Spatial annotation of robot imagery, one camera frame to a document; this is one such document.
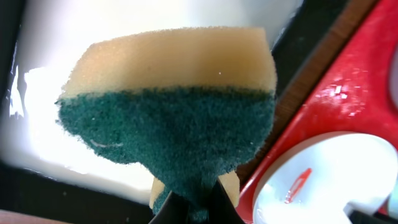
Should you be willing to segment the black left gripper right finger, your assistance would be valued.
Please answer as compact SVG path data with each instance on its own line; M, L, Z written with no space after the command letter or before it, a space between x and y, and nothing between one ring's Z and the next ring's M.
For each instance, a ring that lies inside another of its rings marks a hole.
M244 224L220 180L217 180L208 197L209 224Z

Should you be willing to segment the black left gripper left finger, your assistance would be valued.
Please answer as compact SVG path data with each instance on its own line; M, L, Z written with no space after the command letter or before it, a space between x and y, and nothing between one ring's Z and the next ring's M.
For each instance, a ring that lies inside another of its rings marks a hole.
M189 202L170 192L160 211L149 224L188 224Z

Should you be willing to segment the yellow green scrubbing sponge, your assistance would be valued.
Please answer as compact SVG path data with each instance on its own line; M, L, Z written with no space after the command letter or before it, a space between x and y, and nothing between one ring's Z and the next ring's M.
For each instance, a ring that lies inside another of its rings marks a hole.
M170 193L208 223L221 184L239 203L236 168L272 130L277 74L261 27L157 30L90 45L57 100L60 124L97 156L142 164L150 208Z

